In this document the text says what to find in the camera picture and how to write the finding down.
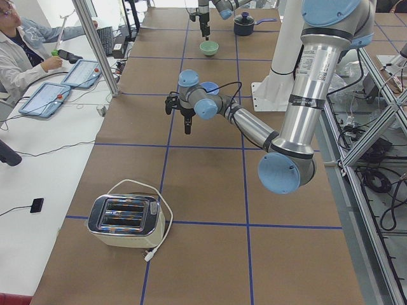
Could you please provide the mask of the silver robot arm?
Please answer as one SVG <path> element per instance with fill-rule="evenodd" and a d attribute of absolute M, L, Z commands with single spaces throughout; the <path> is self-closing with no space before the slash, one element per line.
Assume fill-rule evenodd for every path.
<path fill-rule="evenodd" d="M 223 20 L 226 20 L 232 16 L 232 12 L 235 11 L 237 8 L 243 6 L 250 2 L 250 0 L 232 0 L 232 1 L 225 1 L 225 0 L 199 0 L 198 7 L 192 10 L 186 9 L 189 15 L 189 18 L 192 22 L 196 21 L 196 18 L 199 19 L 200 31 L 202 33 L 202 37 L 208 41 L 210 36 L 210 9 L 209 3 L 212 3 L 217 12 L 219 13 L 220 17 Z"/>
<path fill-rule="evenodd" d="M 224 116 L 267 152 L 258 165 L 262 184 L 273 193 L 294 192 L 314 176 L 311 141 L 340 55 L 371 42 L 375 9 L 376 1 L 302 1 L 303 51 L 279 132 L 233 97 L 206 92 L 193 70 L 180 73 L 179 94 L 167 98 L 165 110 L 180 110 L 186 133 L 194 115 L 202 119 Z"/>

